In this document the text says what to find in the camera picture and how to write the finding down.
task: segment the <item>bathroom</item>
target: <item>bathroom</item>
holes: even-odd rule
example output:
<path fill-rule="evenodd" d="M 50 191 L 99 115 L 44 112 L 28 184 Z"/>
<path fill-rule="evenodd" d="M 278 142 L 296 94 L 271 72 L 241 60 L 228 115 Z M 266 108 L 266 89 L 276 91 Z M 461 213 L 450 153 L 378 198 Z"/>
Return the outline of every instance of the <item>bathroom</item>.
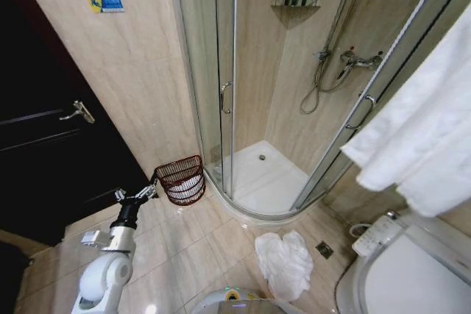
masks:
<path fill-rule="evenodd" d="M 188 156 L 203 159 L 206 192 L 198 202 L 177 207 L 160 189 L 141 208 L 121 314 L 189 314 L 227 286 L 269 298 L 253 243 L 291 230 L 314 259 L 311 289 L 292 304 L 338 313 L 336 285 L 355 258 L 350 227 L 407 208 L 393 187 L 361 187 L 361 169 L 339 148 L 470 2 L 122 0 L 123 12 L 96 14 L 86 0 L 35 1 L 137 161 L 139 178 Z M 81 235 L 108 228 L 118 212 L 103 204 L 77 216 L 53 247 L 2 226 L 2 242 L 35 258 L 15 313 L 69 313 L 98 254 L 80 247 Z M 439 218 L 471 237 L 470 216 L 466 201 Z M 316 248 L 321 242 L 333 250 L 328 259 Z"/>

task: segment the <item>shower enclosure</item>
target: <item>shower enclosure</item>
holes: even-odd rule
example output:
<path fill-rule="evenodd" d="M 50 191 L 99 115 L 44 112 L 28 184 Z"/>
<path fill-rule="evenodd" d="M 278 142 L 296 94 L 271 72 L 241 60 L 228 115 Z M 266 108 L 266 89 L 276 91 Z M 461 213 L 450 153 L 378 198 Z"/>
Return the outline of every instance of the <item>shower enclosure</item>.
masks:
<path fill-rule="evenodd" d="M 231 207 L 265 221 L 338 180 L 339 147 L 407 78 L 450 2 L 174 1 L 205 172 Z"/>

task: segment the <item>white robot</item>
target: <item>white robot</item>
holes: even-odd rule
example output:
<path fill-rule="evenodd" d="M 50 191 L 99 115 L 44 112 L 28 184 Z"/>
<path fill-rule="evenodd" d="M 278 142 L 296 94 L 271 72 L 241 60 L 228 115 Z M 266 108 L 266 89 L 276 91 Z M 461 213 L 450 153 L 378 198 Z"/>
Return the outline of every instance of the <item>white robot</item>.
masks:
<path fill-rule="evenodd" d="M 83 273 L 79 283 L 79 295 L 72 314 L 117 314 L 123 287 L 132 275 L 132 259 L 135 242 L 132 238 L 137 228 L 139 207 L 157 195 L 155 184 L 141 190 L 135 196 L 115 192 L 121 211 L 110 226 L 110 232 L 86 232 L 82 244 L 101 247 L 102 255 L 96 258 Z M 274 299 L 261 299 L 250 290 L 225 288 L 209 293 L 191 314 L 263 313 L 302 314 L 288 303 Z"/>
<path fill-rule="evenodd" d="M 101 247 L 102 255 L 96 258 L 80 278 L 79 295 L 72 314 L 116 314 L 123 287 L 132 275 L 132 259 L 139 207 L 157 195 L 151 184 L 134 196 L 125 196 L 123 190 L 115 192 L 121 204 L 118 218 L 110 232 L 86 232 L 82 244 Z"/>

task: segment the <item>toilet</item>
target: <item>toilet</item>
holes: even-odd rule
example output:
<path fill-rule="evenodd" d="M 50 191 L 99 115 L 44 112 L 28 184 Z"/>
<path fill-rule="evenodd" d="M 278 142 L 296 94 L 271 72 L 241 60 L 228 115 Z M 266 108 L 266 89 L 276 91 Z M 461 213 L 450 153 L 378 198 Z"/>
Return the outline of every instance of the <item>toilet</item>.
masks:
<path fill-rule="evenodd" d="M 354 244 L 340 314 L 471 313 L 471 238 L 438 218 L 381 216 Z"/>

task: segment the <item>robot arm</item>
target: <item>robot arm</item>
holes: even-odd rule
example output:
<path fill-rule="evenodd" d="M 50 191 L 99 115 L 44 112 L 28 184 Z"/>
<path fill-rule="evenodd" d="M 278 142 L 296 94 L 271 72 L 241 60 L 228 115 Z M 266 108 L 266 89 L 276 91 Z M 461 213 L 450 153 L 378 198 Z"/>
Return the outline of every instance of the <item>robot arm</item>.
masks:
<path fill-rule="evenodd" d="M 100 246 L 102 255 L 88 265 L 80 278 L 72 314 L 116 314 L 123 287 L 132 276 L 135 252 L 132 236 L 137 228 L 139 207 L 157 195 L 157 188 L 149 185 L 131 197 L 126 197 L 122 190 L 115 195 L 121 210 L 110 226 L 110 233 L 91 231 L 83 236 L 82 244 Z"/>

